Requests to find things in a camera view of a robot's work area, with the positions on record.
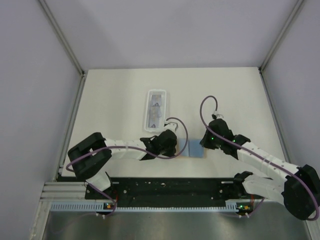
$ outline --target white table surface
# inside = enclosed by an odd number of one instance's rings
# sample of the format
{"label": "white table surface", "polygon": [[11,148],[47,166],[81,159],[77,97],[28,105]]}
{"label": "white table surface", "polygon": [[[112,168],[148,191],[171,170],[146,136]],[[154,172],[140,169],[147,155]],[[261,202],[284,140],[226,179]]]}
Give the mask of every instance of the white table surface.
{"label": "white table surface", "polygon": [[[270,154],[285,159],[256,67],[160,68],[89,70],[69,149],[94,132],[114,140],[151,137],[143,130],[147,93],[167,91],[167,117],[178,117],[188,128],[190,139],[205,133],[199,117],[200,103],[208,95],[218,99],[219,113],[233,134],[242,134]],[[211,121],[215,103],[208,99],[204,119]],[[180,125],[178,138],[185,133]],[[74,176],[65,169],[62,176]],[[233,177],[257,169],[237,161],[221,150],[205,150],[204,158],[177,157],[171,160],[109,160],[104,169],[111,177]]]}

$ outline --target gray wall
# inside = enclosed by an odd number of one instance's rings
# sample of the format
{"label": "gray wall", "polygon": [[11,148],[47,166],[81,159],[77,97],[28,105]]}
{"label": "gray wall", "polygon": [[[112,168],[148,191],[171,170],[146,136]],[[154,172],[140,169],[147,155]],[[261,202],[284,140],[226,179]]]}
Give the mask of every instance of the gray wall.
{"label": "gray wall", "polygon": [[47,0],[85,69],[256,67],[297,0]]}
{"label": "gray wall", "polygon": [[0,2],[0,238],[24,240],[79,75],[35,0]]}
{"label": "gray wall", "polygon": [[265,77],[294,162],[320,173],[320,1],[308,0]]}

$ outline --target metal frame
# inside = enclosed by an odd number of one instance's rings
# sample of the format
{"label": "metal frame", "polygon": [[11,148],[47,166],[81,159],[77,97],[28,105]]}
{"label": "metal frame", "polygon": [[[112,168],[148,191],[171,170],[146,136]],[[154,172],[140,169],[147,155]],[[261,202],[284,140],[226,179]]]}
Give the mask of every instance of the metal frame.
{"label": "metal frame", "polygon": [[283,25],[278,37],[274,41],[272,47],[270,48],[268,54],[266,55],[264,61],[262,62],[261,67],[260,67],[261,72],[266,70],[269,62],[271,61],[272,57],[275,55],[275,53],[279,49],[279,46],[281,45],[282,41],[285,39],[289,29],[293,25],[294,21],[297,19],[297,16],[301,12],[301,10],[304,7],[305,3],[306,3],[306,0],[297,0],[297,2],[294,5],[289,17],[285,21],[285,23],[284,23],[284,25]]}
{"label": "metal frame", "polygon": [[80,66],[79,61],[76,58],[76,55],[74,54],[74,52],[72,51],[64,33],[61,31],[54,15],[52,14],[46,0],[37,0],[37,2],[39,3],[45,17],[48,19],[52,30],[54,31],[56,37],[58,38],[58,40],[60,41],[63,49],[65,50],[66,54],[68,55],[68,57],[70,58],[71,62],[73,63],[74,67],[77,69],[78,73],[80,74],[80,76],[82,76],[85,71],[83,70],[83,68]]}
{"label": "metal frame", "polygon": [[69,142],[71,139],[72,130],[75,125],[76,116],[77,116],[78,108],[80,105],[81,96],[84,91],[86,79],[87,79],[87,74],[85,73],[80,79],[75,97],[73,99],[71,112],[70,112],[70,115],[68,118],[65,133],[63,135],[63,142],[59,148],[59,157],[58,157],[57,162],[55,164],[56,167],[53,168],[53,172],[52,172],[52,180],[53,181],[55,181],[56,177],[58,176],[59,168],[61,165],[63,167],[63,164],[66,159],[68,146],[69,146]]}
{"label": "metal frame", "polygon": [[[85,81],[86,81],[86,73],[84,72],[83,68],[81,67],[79,61],[77,60],[72,48],[70,47],[65,35],[63,34],[61,28],[59,27],[56,19],[53,16],[46,0],[37,0],[39,3],[43,13],[45,14],[46,18],[48,19],[52,30],[56,34],[56,37],[60,41],[63,49],[65,50],[66,54],[70,58],[71,62],[73,63],[74,67],[78,71],[80,75],[80,81],[78,85],[78,89],[73,101],[72,109],[68,118],[67,127],[65,130],[65,134],[63,135],[63,142],[59,149],[59,156],[56,161],[56,168],[52,173],[52,180],[54,181],[57,177],[59,172],[60,166],[63,166],[65,157],[67,155],[67,150],[72,134],[72,130],[75,124],[77,111],[80,105],[80,100],[82,96],[82,92],[84,89]],[[276,38],[274,44],[270,48],[265,60],[263,61],[262,65],[259,68],[261,81],[265,90],[265,94],[270,106],[270,110],[272,113],[272,117],[276,126],[276,130],[280,139],[280,144],[284,152],[285,159],[290,162],[290,151],[288,150],[288,146],[286,144],[286,140],[283,134],[283,128],[281,126],[281,122],[279,121],[279,117],[277,114],[277,110],[270,95],[270,89],[268,87],[268,83],[264,76],[264,71],[268,67],[272,57],[275,55],[277,50],[279,49],[282,41],[286,37],[289,29],[293,25],[295,19],[301,12],[306,0],[297,0],[291,14],[289,15],[288,19],[286,20],[283,28],[281,29],[278,37]],[[43,234],[45,231],[46,223],[48,220],[49,212],[51,209],[52,201],[72,201],[72,202],[83,202],[88,201],[84,199],[86,187],[84,183],[81,182],[46,182],[43,187],[43,192],[39,201],[39,205],[36,211],[36,216],[34,220],[33,227],[30,233],[30,239],[32,240],[42,240]],[[313,240],[320,240],[320,226],[315,222],[307,222],[306,223],[307,229]]]}

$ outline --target purple cable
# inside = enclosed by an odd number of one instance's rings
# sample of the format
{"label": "purple cable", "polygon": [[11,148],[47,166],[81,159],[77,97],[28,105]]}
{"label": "purple cable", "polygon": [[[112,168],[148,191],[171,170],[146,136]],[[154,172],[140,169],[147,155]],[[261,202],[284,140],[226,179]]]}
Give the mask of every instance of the purple cable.
{"label": "purple cable", "polygon": [[110,212],[107,216],[109,217],[109,216],[111,216],[112,214],[114,214],[114,212],[115,212],[115,210],[116,210],[116,208],[117,208],[117,203],[116,203],[116,201],[115,201],[112,197],[110,197],[108,194],[104,193],[103,191],[100,191],[98,188],[96,188],[95,186],[93,186],[91,183],[88,183],[88,185],[89,185],[91,188],[93,188],[95,191],[97,191],[98,193],[100,193],[101,195],[103,195],[104,197],[106,197],[107,199],[109,199],[109,200],[112,201],[114,207],[113,207],[113,209],[112,209],[112,212]]}
{"label": "purple cable", "polygon": [[151,155],[151,156],[153,156],[155,158],[158,158],[158,159],[174,159],[174,158],[178,157],[179,155],[181,155],[184,152],[184,150],[186,149],[187,144],[188,144],[188,140],[189,140],[189,134],[188,134],[188,130],[187,130],[186,125],[179,118],[177,118],[177,117],[169,117],[166,120],[170,120],[170,119],[174,119],[174,120],[179,121],[182,124],[182,126],[183,126],[183,128],[185,130],[185,144],[184,144],[182,150],[178,154],[176,154],[174,156],[170,156],[170,157],[158,156],[158,155],[153,154],[152,152],[149,152],[147,150],[144,150],[144,149],[142,149],[140,147],[136,147],[136,146],[105,146],[105,147],[96,149],[94,151],[91,151],[91,152],[89,152],[89,153],[87,153],[85,155],[82,155],[81,157],[78,157],[77,159],[75,159],[72,162],[68,163],[66,165],[65,169],[68,170],[69,172],[74,172],[72,169],[70,169],[71,165],[73,165],[73,164],[81,161],[82,159],[85,159],[85,158],[87,158],[87,157],[89,157],[89,156],[91,156],[93,154],[96,154],[96,153],[98,153],[98,152],[100,152],[102,150],[107,150],[107,149],[127,149],[128,148],[128,149],[134,149],[134,150],[142,151],[142,152],[144,152],[146,154],[149,154],[149,155]]}
{"label": "purple cable", "polygon": [[262,205],[262,203],[264,202],[265,199],[266,199],[265,197],[261,199],[261,201],[253,209],[253,211],[248,214],[249,217],[251,217],[251,215],[254,214],[254,212],[257,211],[259,208],[261,208],[261,205]]}
{"label": "purple cable", "polygon": [[307,220],[308,220],[308,221],[316,221],[316,220],[318,219],[318,217],[319,217],[318,203],[317,203],[317,200],[316,200],[315,196],[312,194],[310,188],[305,184],[304,181],[302,181],[299,177],[297,177],[296,175],[294,175],[293,173],[291,173],[291,172],[288,171],[287,169],[285,169],[285,168],[283,168],[283,167],[281,167],[281,166],[279,166],[279,165],[277,165],[277,164],[275,164],[275,163],[273,163],[273,162],[265,159],[264,157],[260,156],[259,154],[255,153],[254,151],[251,151],[250,149],[248,149],[248,148],[246,148],[246,147],[244,147],[244,146],[241,146],[241,145],[239,145],[239,144],[236,144],[236,143],[234,143],[233,141],[230,141],[230,140],[224,138],[223,136],[220,136],[219,134],[217,134],[217,133],[215,133],[214,131],[211,130],[211,128],[206,124],[206,122],[205,122],[205,120],[204,120],[204,117],[203,117],[203,114],[202,114],[203,105],[204,105],[205,101],[206,101],[208,98],[213,98],[213,99],[217,102],[217,99],[216,99],[214,96],[211,96],[211,95],[205,97],[205,98],[203,99],[203,101],[201,102],[201,105],[200,105],[200,118],[201,118],[201,121],[202,121],[203,125],[205,126],[205,128],[208,129],[208,131],[209,131],[210,133],[212,133],[213,135],[215,135],[217,138],[225,141],[225,142],[228,143],[228,144],[231,144],[231,145],[233,145],[233,146],[236,146],[237,148],[240,148],[240,149],[243,149],[243,150],[247,151],[248,153],[256,156],[257,158],[261,159],[262,161],[266,162],[267,164],[270,164],[271,166],[273,166],[273,167],[275,167],[275,168],[278,168],[278,169],[280,169],[281,171],[285,172],[286,174],[288,174],[288,175],[292,176],[293,178],[295,178],[295,179],[305,188],[305,190],[307,191],[307,193],[310,195],[311,200],[312,200],[312,202],[313,202],[313,204],[314,204],[314,207],[315,207],[315,216],[314,216],[313,218],[308,218]]}

